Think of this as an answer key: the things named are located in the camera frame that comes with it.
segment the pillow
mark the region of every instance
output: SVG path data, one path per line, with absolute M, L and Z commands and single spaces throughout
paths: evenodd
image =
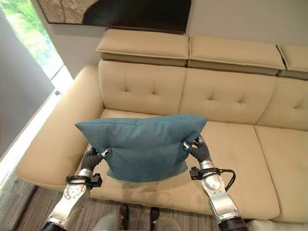
M 207 118 L 169 115 L 154 118 L 103 118 L 76 123 L 99 153 L 112 148 L 105 160 L 113 178 L 131 182 L 163 180 L 186 171 L 185 140 L 192 143 Z

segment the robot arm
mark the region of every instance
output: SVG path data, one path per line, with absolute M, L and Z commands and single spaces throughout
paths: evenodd
M 108 154 L 111 148 L 101 154 L 90 147 L 81 162 L 81 170 L 76 176 L 66 177 L 68 185 L 64 189 L 63 196 L 47 218 L 41 231 L 66 231 L 70 230 L 90 196 L 93 187 L 100 187 L 102 178 L 99 174 L 93 174 L 93 170 Z
M 210 208 L 213 216 L 222 231 L 246 231 L 246 224 L 233 202 L 227 194 L 227 190 L 235 180 L 235 173 L 229 169 L 218 169 L 214 166 L 208 147 L 202 136 L 193 143 L 197 148 L 193 148 L 187 142 L 183 143 L 183 148 L 194 156 L 200 164 L 200 169 L 193 167 L 190 170 L 193 180 L 201 180 L 204 192 L 209 198 Z M 233 177 L 225 187 L 225 183 L 220 176 L 222 172 L 232 172 Z

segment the sofa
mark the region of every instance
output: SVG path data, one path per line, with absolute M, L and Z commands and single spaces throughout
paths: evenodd
M 76 122 L 202 115 L 215 166 L 236 172 L 229 193 L 243 217 L 308 222 L 308 82 L 276 76 L 287 67 L 275 44 L 109 29 L 97 51 L 98 65 L 80 71 L 19 163 L 21 179 L 63 190 L 88 145 Z M 198 166 L 191 156 L 186 163 Z M 211 214 L 188 170 L 149 183 L 107 170 L 95 168 L 103 184 L 91 197 Z

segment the black cable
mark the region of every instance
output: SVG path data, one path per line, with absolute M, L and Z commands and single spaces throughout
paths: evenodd
M 221 175 L 221 173 L 224 173 L 224 172 L 230 172 L 232 173 L 232 178 L 231 180 L 229 181 L 229 183 L 227 184 L 227 186 L 225 187 L 225 190 L 226 192 L 228 191 L 228 189 L 233 185 L 233 183 L 235 182 L 235 178 L 236 178 L 236 174 L 233 170 L 231 169 L 218 169 L 217 172 L 214 172 L 214 173 L 211 173 L 211 174 L 208 174 L 208 175 L 205 175 L 204 178 L 207 178 L 207 177 L 210 177 L 210 176 L 213 176 L 213 175 Z

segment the sofa cushion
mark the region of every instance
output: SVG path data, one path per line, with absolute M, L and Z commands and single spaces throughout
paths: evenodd
M 155 118 L 102 118 L 76 123 L 90 144 L 102 153 L 107 147 L 108 175 L 130 182 L 151 182 L 187 170 L 185 140 L 192 143 L 207 118 L 169 115 Z
M 178 113 L 185 68 L 101 60 L 99 78 L 105 108 L 166 116 Z
M 308 222 L 308 132 L 255 126 L 281 204 L 276 221 Z
M 275 75 L 284 70 L 274 44 L 212 36 L 190 36 L 189 67 Z
M 187 68 L 179 113 L 254 124 L 265 111 L 275 85 L 272 76 Z
M 308 130 L 308 82 L 277 78 L 277 89 L 257 124 Z
M 147 116 L 153 115 L 108 109 L 102 114 L 102 117 Z M 214 164 L 236 172 L 235 183 L 229 192 L 243 216 L 257 219 L 277 217 L 277 197 L 253 126 L 208 121 L 201 134 Z M 186 163 L 188 167 L 198 166 L 192 156 L 186 159 Z M 91 197 L 211 214 L 200 181 L 191 180 L 188 170 L 166 180 L 131 183 L 107 176 L 108 169 L 105 161 L 95 168 L 94 172 L 103 178 L 103 185 L 94 188 Z M 226 174 L 223 178 L 227 181 L 230 176 Z
M 185 66 L 188 37 L 151 31 L 108 29 L 96 48 L 102 59 Z
M 278 45 L 286 70 L 279 76 L 308 79 L 308 46 Z

